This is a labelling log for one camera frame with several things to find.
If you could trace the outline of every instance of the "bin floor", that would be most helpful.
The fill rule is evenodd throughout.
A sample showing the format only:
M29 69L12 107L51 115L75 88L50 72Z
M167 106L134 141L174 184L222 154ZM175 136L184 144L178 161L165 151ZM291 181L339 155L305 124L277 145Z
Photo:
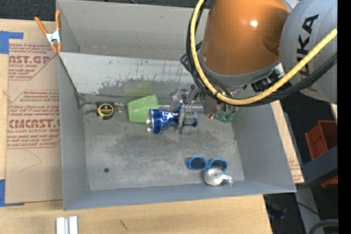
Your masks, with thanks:
M231 124L198 114L191 134L150 134L146 124L128 121L127 110L102 120L96 106L84 106L84 132L89 189L114 190L134 187L203 183L203 172L189 170L184 160L194 155L228 161L226 174L244 180Z

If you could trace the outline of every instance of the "blue sunglasses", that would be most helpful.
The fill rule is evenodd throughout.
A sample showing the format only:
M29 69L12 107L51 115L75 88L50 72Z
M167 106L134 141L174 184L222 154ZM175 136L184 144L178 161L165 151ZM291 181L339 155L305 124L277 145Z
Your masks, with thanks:
M228 168L228 162L225 159L214 158L207 161L204 156L193 156L185 160L185 165L190 170L205 170L210 167L218 167L225 172Z

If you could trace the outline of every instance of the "tape measure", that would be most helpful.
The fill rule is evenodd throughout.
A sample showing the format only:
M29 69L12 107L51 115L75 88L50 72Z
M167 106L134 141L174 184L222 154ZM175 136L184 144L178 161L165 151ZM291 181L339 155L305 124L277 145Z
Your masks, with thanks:
M115 104L110 102L98 102L97 103L97 116L102 120L108 120L112 118L115 113Z

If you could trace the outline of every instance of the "orange robot head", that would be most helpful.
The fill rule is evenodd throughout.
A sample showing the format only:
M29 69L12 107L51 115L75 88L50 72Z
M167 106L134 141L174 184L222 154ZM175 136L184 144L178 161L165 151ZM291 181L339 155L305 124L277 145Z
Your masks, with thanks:
M220 76L241 76L272 65L289 9L283 0L215 0L200 58Z

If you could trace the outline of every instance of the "green cup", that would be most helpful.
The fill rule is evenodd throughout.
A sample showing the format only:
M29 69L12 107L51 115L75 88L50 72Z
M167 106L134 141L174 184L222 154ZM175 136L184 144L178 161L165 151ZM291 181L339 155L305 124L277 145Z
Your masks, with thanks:
M146 123L150 109L158 109L156 95L149 95L127 103L130 122Z

